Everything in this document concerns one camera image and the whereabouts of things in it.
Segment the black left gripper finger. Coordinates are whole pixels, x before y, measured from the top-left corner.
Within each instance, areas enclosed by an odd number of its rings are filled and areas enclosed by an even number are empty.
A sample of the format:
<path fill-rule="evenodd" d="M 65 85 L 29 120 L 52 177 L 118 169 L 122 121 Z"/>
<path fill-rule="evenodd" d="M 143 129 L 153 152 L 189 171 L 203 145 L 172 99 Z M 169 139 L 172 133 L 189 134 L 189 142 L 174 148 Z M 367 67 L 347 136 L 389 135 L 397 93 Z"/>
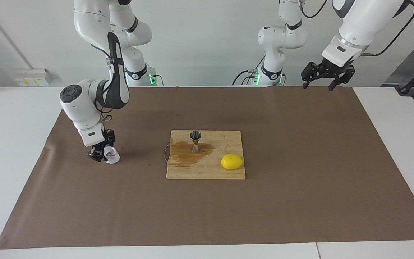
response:
<path fill-rule="evenodd" d="M 340 84 L 346 84 L 350 81 L 352 76 L 355 73 L 354 67 L 348 67 L 344 72 L 342 73 L 332 73 L 333 81 L 329 85 L 329 91 L 332 91 Z"/>
<path fill-rule="evenodd" d="M 301 72 L 301 80 L 303 81 L 303 89 L 307 89 L 309 84 L 317 80 L 318 76 L 318 65 L 314 62 L 309 62 Z"/>

